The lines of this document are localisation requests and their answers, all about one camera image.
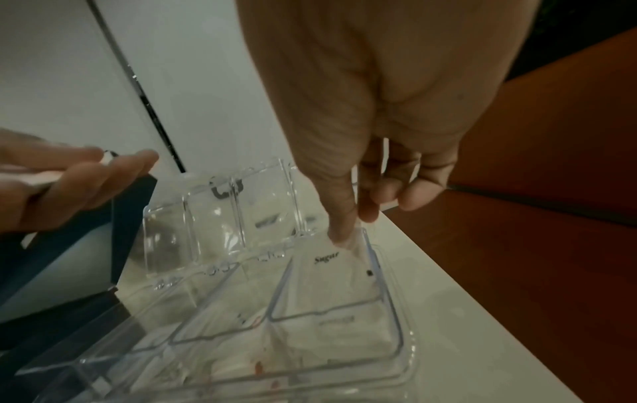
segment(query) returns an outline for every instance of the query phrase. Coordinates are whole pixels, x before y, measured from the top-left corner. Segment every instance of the wooden panel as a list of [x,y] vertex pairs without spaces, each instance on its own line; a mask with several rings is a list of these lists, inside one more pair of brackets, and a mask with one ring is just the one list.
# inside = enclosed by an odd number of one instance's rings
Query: wooden panel
[[636,229],[454,191],[386,214],[585,402],[633,400]]
[[505,83],[454,185],[637,216],[637,29]]

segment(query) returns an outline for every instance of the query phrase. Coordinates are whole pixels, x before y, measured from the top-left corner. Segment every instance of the transparent organizer box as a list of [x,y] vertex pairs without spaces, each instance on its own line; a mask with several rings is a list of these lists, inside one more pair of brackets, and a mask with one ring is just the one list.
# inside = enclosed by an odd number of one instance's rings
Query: transparent organizer box
[[415,401],[391,271],[326,229],[280,160],[180,186],[144,210],[149,285],[17,376],[38,403]]

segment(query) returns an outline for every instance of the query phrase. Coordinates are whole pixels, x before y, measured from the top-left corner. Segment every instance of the white wall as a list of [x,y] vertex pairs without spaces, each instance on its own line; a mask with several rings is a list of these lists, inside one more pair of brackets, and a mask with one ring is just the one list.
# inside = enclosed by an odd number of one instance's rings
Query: white wall
[[131,153],[178,173],[84,0],[0,0],[0,127]]
[[291,154],[232,0],[98,0],[189,171]]

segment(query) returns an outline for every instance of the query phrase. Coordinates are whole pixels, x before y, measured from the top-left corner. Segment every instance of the person's right hand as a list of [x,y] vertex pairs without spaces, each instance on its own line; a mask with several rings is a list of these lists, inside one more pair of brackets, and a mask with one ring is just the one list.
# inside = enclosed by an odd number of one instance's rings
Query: person's right hand
[[237,1],[250,54],[329,214],[332,240],[345,239],[357,215],[374,221],[381,203],[398,199],[413,210],[446,187],[459,141],[491,103],[538,3]]
[[159,156],[153,150],[100,160],[97,147],[57,145],[39,137],[0,129],[0,166],[64,171],[46,192],[19,181],[0,180],[0,234],[51,230],[80,210],[99,207],[146,175]]

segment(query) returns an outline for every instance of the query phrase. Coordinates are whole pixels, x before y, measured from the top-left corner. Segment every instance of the white countertop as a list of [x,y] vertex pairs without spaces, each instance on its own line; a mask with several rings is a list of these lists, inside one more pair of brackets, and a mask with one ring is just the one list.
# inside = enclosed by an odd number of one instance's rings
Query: white countertop
[[[419,339],[420,402],[580,402],[384,214],[366,227],[393,270]],[[144,279],[129,259],[119,292]]]

